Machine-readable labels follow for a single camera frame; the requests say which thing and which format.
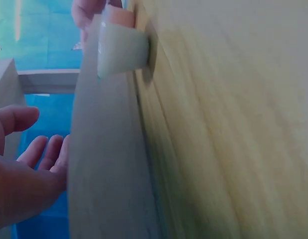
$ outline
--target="finger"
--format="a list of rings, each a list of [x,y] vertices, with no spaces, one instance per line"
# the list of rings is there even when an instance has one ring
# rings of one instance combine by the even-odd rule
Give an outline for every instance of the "finger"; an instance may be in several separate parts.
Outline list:
[[[73,2],[71,14],[76,26],[80,29],[86,29],[91,23],[93,15],[89,16],[84,8]]]
[[[88,32],[85,31],[85,30],[81,30],[80,31],[80,41],[81,41],[81,44],[85,43],[87,40],[88,40]]]
[[[63,137],[60,135],[54,135],[49,140],[48,146],[44,158],[42,159],[38,169],[50,170],[59,157],[60,150],[63,143]]]
[[[65,137],[63,141],[58,159],[50,169],[50,172],[57,174],[61,182],[66,182],[66,175],[68,170],[68,158],[69,158],[69,150],[68,150],[69,141],[70,141],[70,136],[68,135]]]
[[[48,138],[45,136],[35,138],[17,161],[34,168],[44,152],[47,141]]]
[[[12,105],[0,109],[0,122],[5,135],[30,128],[38,118],[39,109],[37,107]]]

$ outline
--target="wooden surface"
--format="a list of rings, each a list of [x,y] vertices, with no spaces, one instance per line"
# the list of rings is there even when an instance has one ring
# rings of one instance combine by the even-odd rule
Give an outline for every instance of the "wooden surface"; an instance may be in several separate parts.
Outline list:
[[[135,0],[169,238],[308,238],[308,0]]]
[[[97,77],[94,18],[75,91],[69,158],[72,239],[158,239],[156,209],[134,87]]]
[[[24,94],[15,69],[14,60],[0,60],[0,108],[17,104],[25,105]],[[5,138],[4,156],[15,159],[20,143],[20,132],[12,133]],[[10,228],[0,231],[0,239],[10,239]]]
[[[19,71],[19,80],[25,94],[73,94],[80,70]]]

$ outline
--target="blue sheet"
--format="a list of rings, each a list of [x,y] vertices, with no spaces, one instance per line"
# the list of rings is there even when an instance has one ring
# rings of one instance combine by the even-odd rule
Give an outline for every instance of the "blue sheet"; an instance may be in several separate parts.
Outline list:
[[[17,70],[79,68],[72,0],[0,0],[0,59]]]

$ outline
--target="wood grain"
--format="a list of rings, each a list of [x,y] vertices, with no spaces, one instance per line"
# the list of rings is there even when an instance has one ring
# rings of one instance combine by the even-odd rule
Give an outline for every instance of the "wood grain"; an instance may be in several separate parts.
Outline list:
[[[100,16],[93,19],[75,91],[69,158],[73,239],[158,239],[134,87],[97,77]]]
[[[308,238],[308,0],[135,0],[169,238]]]

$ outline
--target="hand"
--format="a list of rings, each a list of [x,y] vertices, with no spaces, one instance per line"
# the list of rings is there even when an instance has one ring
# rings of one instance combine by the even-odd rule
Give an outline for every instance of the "hand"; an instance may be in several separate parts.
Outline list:
[[[94,14],[101,13],[107,0],[74,0],[72,4],[72,17],[75,24],[80,28],[80,40],[84,50],[88,39],[88,28],[92,22]],[[122,7],[121,0],[110,0],[109,4]]]
[[[0,109],[0,228],[38,215],[66,190],[69,136],[50,139],[38,170],[47,137],[37,137],[17,161],[3,157],[5,135],[28,129],[38,117],[34,107]]]

